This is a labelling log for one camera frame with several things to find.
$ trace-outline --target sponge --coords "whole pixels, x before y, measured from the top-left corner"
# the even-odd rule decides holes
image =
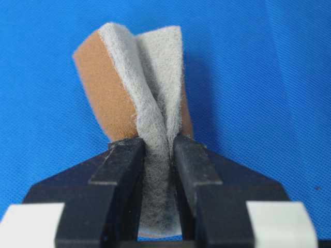
[[[126,27],[107,23],[79,46],[73,58],[105,134],[112,141],[138,135],[146,143],[139,235],[180,234],[170,178],[172,143],[180,131],[193,137],[180,28],[135,37]]]

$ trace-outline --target orange sponge layer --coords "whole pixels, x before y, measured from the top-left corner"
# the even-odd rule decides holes
[[[112,140],[138,136],[136,110],[97,31],[75,51],[73,59],[97,120]]]

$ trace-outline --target black plastic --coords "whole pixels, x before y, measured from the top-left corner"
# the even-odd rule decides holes
[[[140,138],[115,142],[110,150],[35,184],[23,203],[65,202],[56,248],[136,240],[144,153]]]

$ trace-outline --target white pad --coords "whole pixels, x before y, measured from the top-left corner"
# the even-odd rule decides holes
[[[305,206],[290,201],[247,201],[255,248],[317,248]]]
[[[175,111],[174,114],[178,115],[178,110],[175,110],[172,106],[168,108],[163,104],[158,104],[146,81],[147,77],[151,86],[152,84],[155,86],[170,84],[170,81],[164,79],[171,76],[171,73],[167,72],[167,76],[162,75],[160,60],[157,60],[157,55],[154,54],[151,62],[154,64],[153,61],[155,61],[158,64],[158,66],[154,67],[154,69],[157,68],[158,75],[154,78],[156,80],[149,79],[151,74],[146,68],[143,70],[140,61],[140,55],[145,53],[141,53],[142,50],[138,49],[136,38],[126,27],[107,23],[98,32],[107,47],[108,54],[114,62],[116,71],[121,77],[126,91],[132,98],[137,112],[137,132],[146,143],[145,177],[139,233],[140,235],[153,234],[155,237],[180,234],[179,218],[175,212],[174,186],[170,182],[170,152],[166,128],[166,122],[173,122],[172,120],[174,119],[172,113],[171,115],[169,114],[168,121],[167,113],[173,110]],[[163,44],[168,44],[168,40],[164,39],[163,42],[162,40],[159,39],[158,43],[154,45],[158,44],[161,47]],[[171,61],[164,63],[162,68],[170,63]],[[179,82],[178,87],[174,87],[175,81],[171,82],[171,85],[163,87],[165,89],[168,88],[168,90],[172,87],[175,89],[174,94],[177,100],[174,102],[177,104],[177,101],[180,99],[180,95],[178,96],[180,91],[177,89],[180,89],[181,83]],[[168,100],[165,100],[166,102],[169,102],[171,99],[169,98],[171,92],[160,90],[159,95],[167,95],[166,98]],[[181,122],[179,118],[180,116],[177,116],[175,130],[171,128],[171,131],[169,131],[171,136],[174,136],[172,133],[179,129],[177,127],[178,122]]]
[[[10,205],[0,224],[0,247],[55,248],[64,203]]]

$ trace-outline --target blue fabric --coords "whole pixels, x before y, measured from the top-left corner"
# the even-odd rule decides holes
[[[180,25],[195,137],[305,203],[331,238],[331,1],[0,1],[0,216],[107,148],[71,55],[108,21]]]

